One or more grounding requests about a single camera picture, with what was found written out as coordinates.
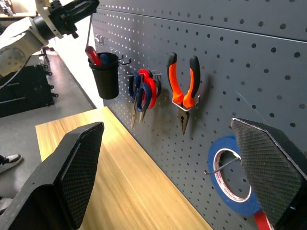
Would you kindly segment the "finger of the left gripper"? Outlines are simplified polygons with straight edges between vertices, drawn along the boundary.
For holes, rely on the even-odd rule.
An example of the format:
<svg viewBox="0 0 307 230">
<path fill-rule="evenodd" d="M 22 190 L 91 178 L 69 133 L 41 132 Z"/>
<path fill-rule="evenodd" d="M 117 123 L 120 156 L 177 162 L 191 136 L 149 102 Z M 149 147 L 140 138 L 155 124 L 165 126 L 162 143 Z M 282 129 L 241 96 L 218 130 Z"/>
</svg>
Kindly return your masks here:
<svg viewBox="0 0 307 230">
<path fill-rule="evenodd" d="M 91 4 L 90 0 L 73 0 L 67 4 L 65 4 L 65 8 L 66 9 L 74 9 L 74 8 L 78 8 L 78 7 L 85 7 L 88 4 Z"/>
<path fill-rule="evenodd" d="M 78 7 L 71 10 L 71 21 L 76 23 L 93 13 L 96 13 L 96 9 L 99 5 L 99 0 L 90 0 L 91 4 L 88 4 L 85 7 Z"/>
</svg>

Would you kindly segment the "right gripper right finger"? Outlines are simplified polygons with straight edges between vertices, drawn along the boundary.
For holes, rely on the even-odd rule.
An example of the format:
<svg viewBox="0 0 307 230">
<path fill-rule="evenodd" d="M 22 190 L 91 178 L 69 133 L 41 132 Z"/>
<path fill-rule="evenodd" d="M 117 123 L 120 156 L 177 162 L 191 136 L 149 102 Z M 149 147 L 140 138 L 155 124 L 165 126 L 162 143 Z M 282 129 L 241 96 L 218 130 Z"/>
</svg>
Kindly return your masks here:
<svg viewBox="0 0 307 230">
<path fill-rule="evenodd" d="M 232 118 L 249 184 L 276 230 L 307 228 L 307 156 L 279 129 Z"/>
</svg>

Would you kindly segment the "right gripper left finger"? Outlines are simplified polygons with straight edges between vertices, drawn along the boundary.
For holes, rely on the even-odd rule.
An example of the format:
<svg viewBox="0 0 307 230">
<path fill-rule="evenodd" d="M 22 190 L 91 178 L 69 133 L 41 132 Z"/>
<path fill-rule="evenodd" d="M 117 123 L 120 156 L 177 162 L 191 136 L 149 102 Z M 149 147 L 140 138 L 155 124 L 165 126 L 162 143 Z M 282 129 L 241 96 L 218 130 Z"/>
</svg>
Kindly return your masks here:
<svg viewBox="0 0 307 230">
<path fill-rule="evenodd" d="M 93 190 L 103 132 L 103 122 L 95 122 L 65 134 L 1 215 L 0 228 L 77 230 Z"/>
</svg>

